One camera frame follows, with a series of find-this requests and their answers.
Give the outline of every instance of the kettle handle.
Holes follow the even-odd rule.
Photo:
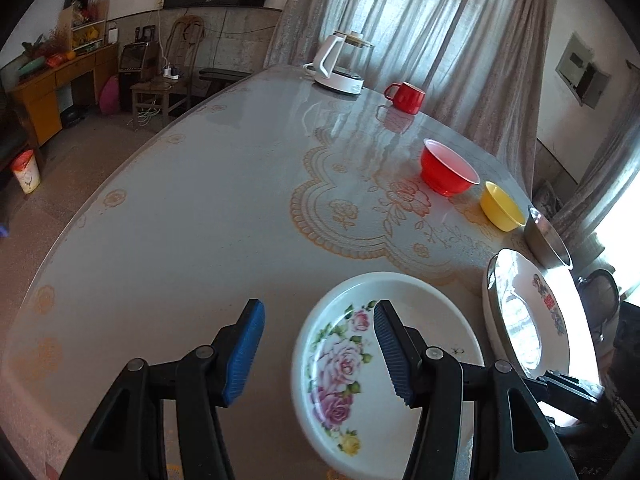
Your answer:
[[[334,67],[331,67],[331,70],[327,70],[326,67],[324,66],[324,62],[326,61],[326,59],[329,57],[329,54],[331,54],[331,52],[334,49],[334,46],[337,43],[343,43],[344,42],[344,38],[341,36],[336,36],[335,34],[330,35],[326,40],[324,40],[324,43],[322,44],[322,46],[320,47],[320,50],[318,50],[318,53],[316,54],[316,57],[314,58],[314,68],[316,69],[316,72],[319,72],[322,74],[322,76],[324,76],[324,78],[329,79],[329,74],[331,73],[331,71],[334,69]],[[332,56],[332,62],[335,66],[335,62],[338,59],[338,54],[339,51]]]

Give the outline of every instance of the stainless steel bowl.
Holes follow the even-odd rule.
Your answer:
[[[547,269],[574,264],[562,238],[551,222],[535,207],[529,207],[529,217],[524,227],[524,239],[533,255]]]

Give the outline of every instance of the white bowl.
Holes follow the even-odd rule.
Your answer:
[[[490,260],[482,309],[496,358],[532,379],[547,370],[569,372],[564,318],[542,273],[522,254],[503,249]]]
[[[373,331],[373,306],[390,300],[429,345],[482,365],[476,336],[460,311],[431,285],[405,274],[371,272],[329,291],[307,317],[292,358],[291,390],[307,439],[335,470],[354,480],[404,475],[420,410],[396,396]],[[461,449],[473,434],[465,402]]]

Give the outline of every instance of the wooden desk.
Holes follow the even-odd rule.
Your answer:
[[[118,72],[118,45],[110,44],[39,74],[9,91],[24,105],[43,145],[62,129],[56,89],[71,83],[74,104],[96,104],[107,79]]]

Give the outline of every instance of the curtain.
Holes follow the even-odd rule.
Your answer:
[[[557,0],[516,0],[465,136],[496,155],[529,196],[542,72]]]
[[[640,168],[640,69],[633,65],[630,69],[632,76],[629,89],[616,119],[574,195],[552,220],[568,249],[576,253],[593,253],[585,250],[587,243],[594,245],[598,250],[596,252],[605,249],[602,241],[594,241],[596,235],[597,238],[603,238],[596,233],[596,230],[600,230],[598,226],[601,222],[603,227],[619,231],[627,227],[626,232],[630,235],[632,227],[635,228],[637,197],[629,201],[634,210],[621,211],[613,224],[610,221],[603,222],[634,181]]]
[[[375,45],[368,64],[356,67],[365,86],[382,92],[392,82],[408,81],[423,88],[425,113],[497,155],[530,193],[542,67],[555,4],[289,0],[266,65],[303,64],[334,30],[360,32]]]

